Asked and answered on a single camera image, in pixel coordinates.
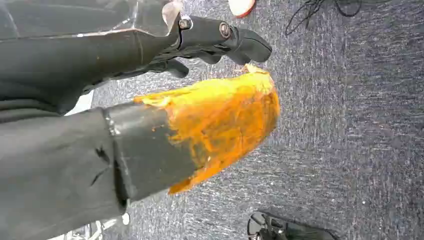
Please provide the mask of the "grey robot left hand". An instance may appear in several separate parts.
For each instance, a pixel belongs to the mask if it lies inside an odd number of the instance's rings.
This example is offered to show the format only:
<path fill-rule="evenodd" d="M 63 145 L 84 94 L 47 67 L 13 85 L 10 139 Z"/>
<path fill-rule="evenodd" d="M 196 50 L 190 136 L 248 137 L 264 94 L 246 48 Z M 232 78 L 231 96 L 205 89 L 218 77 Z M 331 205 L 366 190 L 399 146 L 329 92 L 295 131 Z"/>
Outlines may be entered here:
<path fill-rule="evenodd" d="M 263 63 L 272 47 L 178 0 L 0 3 L 0 237 L 47 240 L 186 191 L 255 149 L 280 105 Z M 179 58 L 245 74 L 70 114 L 80 96 L 145 73 L 178 78 Z"/>

